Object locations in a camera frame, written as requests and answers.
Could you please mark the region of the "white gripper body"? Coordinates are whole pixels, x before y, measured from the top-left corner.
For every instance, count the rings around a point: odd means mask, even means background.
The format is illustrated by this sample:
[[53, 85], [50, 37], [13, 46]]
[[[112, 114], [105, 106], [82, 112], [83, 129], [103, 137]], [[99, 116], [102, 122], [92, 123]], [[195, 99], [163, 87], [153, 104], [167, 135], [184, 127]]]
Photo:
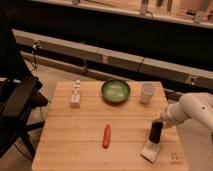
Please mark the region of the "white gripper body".
[[171, 107], [165, 107], [159, 114], [158, 118], [163, 122], [163, 128], [168, 129], [175, 125], [175, 119], [172, 116]]

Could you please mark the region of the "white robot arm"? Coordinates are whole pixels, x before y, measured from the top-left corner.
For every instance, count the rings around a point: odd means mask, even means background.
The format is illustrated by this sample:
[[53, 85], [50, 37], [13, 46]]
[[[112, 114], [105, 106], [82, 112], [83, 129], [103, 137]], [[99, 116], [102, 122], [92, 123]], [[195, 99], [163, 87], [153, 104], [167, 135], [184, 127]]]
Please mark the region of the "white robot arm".
[[210, 93], [186, 93], [180, 99], [167, 105], [159, 118], [165, 128], [180, 125], [194, 119], [208, 128], [213, 135], [213, 95]]

